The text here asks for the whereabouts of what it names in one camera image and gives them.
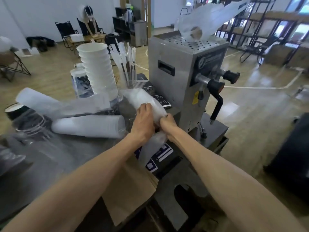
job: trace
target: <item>person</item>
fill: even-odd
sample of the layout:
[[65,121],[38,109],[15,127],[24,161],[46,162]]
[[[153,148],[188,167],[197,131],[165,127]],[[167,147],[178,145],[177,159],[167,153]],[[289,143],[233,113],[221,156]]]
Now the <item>person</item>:
[[[161,129],[191,162],[212,197],[241,231],[304,232],[294,215],[253,177],[204,148],[180,129],[171,114]],[[132,153],[154,134],[151,104],[137,110],[131,132],[35,199],[3,232],[74,231]]]

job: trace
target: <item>floor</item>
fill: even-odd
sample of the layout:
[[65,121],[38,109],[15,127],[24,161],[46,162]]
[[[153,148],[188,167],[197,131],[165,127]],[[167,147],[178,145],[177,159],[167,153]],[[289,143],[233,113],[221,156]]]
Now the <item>floor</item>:
[[[148,77],[147,50],[147,46],[137,48],[136,62],[137,73]],[[240,54],[228,49],[222,64],[222,69],[241,73],[236,84],[226,82],[221,92],[224,105],[218,120],[229,126],[226,136],[230,139],[222,156],[263,183],[309,229],[309,207],[262,171],[293,128],[293,117],[309,112],[309,93],[294,96],[300,85],[309,84],[309,78],[297,70],[266,64],[258,66],[255,56],[241,64]],[[62,101],[74,98],[70,70],[80,60],[72,51],[59,44],[38,56],[22,58],[22,61],[32,76],[17,74],[12,83],[0,78],[0,110],[14,103],[18,92],[25,87]],[[213,111],[215,103],[215,99],[209,100],[207,113]],[[0,113],[0,133],[9,126],[5,114]]]

